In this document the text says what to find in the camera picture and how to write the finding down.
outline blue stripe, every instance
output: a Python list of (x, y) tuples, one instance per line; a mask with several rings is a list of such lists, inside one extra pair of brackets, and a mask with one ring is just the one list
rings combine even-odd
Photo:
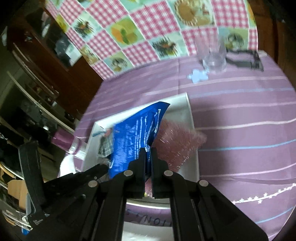
[(252, 92), (265, 92), (265, 91), (295, 91), (295, 89), (294, 88), (267, 88), (267, 89), (257, 88), (257, 89), (225, 90), (225, 91), (215, 91), (215, 92), (190, 95), (189, 98), (200, 98), (200, 97), (221, 95), (221, 94), (252, 93)]
[(267, 221), (273, 220), (273, 219), (275, 219), (275, 218), (278, 218), (279, 216), (282, 216), (282, 215), (284, 215), (285, 213), (291, 211), (293, 208), (294, 208), (294, 207), (291, 207), (291, 208), (289, 208), (287, 211), (284, 211), (283, 213), (281, 213), (281, 214), (279, 214), (279, 215), (276, 215), (276, 216), (274, 216), (274, 217), (272, 217), (272, 218), (268, 218), (268, 219), (265, 219), (265, 220), (258, 221), (258, 222), (256, 222), (256, 224), (264, 223), (264, 222), (267, 222)]
[(272, 148), (272, 147), (278, 147), (282, 145), (286, 145), (289, 143), (292, 143), (296, 141), (296, 139), (291, 141), (282, 142), (279, 144), (269, 145), (269, 146), (238, 146), (238, 147), (219, 147), (214, 149), (200, 149), (198, 151), (224, 151), (224, 150), (247, 150), (247, 149), (265, 149), (265, 148)]

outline drinking glass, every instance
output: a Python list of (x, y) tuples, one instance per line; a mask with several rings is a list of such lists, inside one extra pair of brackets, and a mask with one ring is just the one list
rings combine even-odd
[(195, 39), (197, 56), (202, 60), (204, 69), (221, 72), (226, 67), (226, 48), (223, 37), (218, 34), (201, 36)]

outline checkered tablecloth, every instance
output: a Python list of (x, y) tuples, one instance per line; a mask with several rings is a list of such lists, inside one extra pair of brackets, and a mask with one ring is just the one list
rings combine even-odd
[(103, 78), (153, 61), (198, 53), (197, 36), (257, 49), (247, 0), (47, 0), (46, 8)]

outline pink checkered square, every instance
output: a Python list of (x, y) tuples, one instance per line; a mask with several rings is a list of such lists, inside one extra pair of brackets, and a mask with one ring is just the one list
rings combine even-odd
[(258, 50), (258, 31), (257, 31), (257, 29), (249, 29), (248, 49)]
[(249, 27), (244, 0), (212, 0), (212, 5), (218, 27)]
[(95, 65), (91, 65), (91, 67), (97, 72), (102, 79), (108, 79), (112, 75), (114, 75), (113, 71), (106, 65), (103, 61), (99, 61)]
[(81, 47), (85, 44), (84, 40), (75, 32), (73, 28), (69, 28), (66, 35), (78, 49), (81, 49)]
[(212, 34), (218, 34), (217, 27), (210, 28), (196, 28), (182, 31), (185, 43), (187, 45), (187, 49), (189, 51), (189, 55), (197, 54), (197, 48), (195, 45), (196, 37), (201, 36), (210, 36)]
[(88, 42), (88, 45), (100, 59), (104, 59), (120, 50), (118, 44), (105, 30), (97, 33), (97, 35)]
[(65, 0), (60, 8), (60, 14), (71, 25), (83, 10), (77, 0)]
[(51, 1), (47, 1), (45, 8), (48, 10), (48, 12), (54, 17), (56, 18), (59, 11), (57, 10), (57, 8), (54, 6), (54, 4)]
[(122, 51), (134, 66), (159, 60), (151, 45), (146, 41), (132, 45)]
[(95, 0), (87, 11), (103, 28), (128, 14), (118, 0)]
[(165, 1), (145, 6), (131, 14), (146, 39), (179, 31), (178, 24)]

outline red mesh bag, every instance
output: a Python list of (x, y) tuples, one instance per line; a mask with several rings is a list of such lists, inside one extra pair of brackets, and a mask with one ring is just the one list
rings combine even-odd
[[(178, 172), (183, 163), (207, 140), (205, 134), (189, 130), (174, 122), (162, 119), (158, 134), (152, 144), (158, 158), (168, 163), (173, 172)], [(145, 195), (151, 196), (151, 179), (145, 185)]]

